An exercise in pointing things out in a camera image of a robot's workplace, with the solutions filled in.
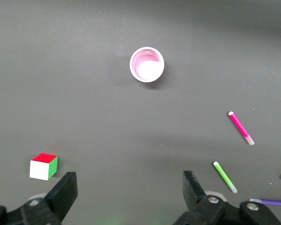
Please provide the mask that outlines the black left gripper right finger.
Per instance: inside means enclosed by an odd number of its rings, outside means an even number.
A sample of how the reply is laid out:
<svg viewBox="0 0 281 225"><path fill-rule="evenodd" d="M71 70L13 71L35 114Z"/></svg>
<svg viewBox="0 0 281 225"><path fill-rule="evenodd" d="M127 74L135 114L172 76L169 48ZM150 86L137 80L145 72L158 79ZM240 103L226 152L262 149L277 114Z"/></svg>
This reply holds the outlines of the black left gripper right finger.
<svg viewBox="0 0 281 225"><path fill-rule="evenodd" d="M238 208L215 195L207 195L192 171L183 171L183 196L188 211L175 225L280 225L263 204L242 202Z"/></svg>

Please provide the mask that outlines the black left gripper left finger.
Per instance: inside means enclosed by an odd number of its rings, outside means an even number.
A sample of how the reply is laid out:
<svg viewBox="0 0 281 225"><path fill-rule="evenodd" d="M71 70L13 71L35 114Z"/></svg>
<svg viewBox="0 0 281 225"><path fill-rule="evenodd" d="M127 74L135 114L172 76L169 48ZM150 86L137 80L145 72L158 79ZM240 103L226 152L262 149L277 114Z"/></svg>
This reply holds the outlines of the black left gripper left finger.
<svg viewBox="0 0 281 225"><path fill-rule="evenodd" d="M0 206L0 225L60 225L78 195L75 172L67 172L44 196L28 200L14 211Z"/></svg>

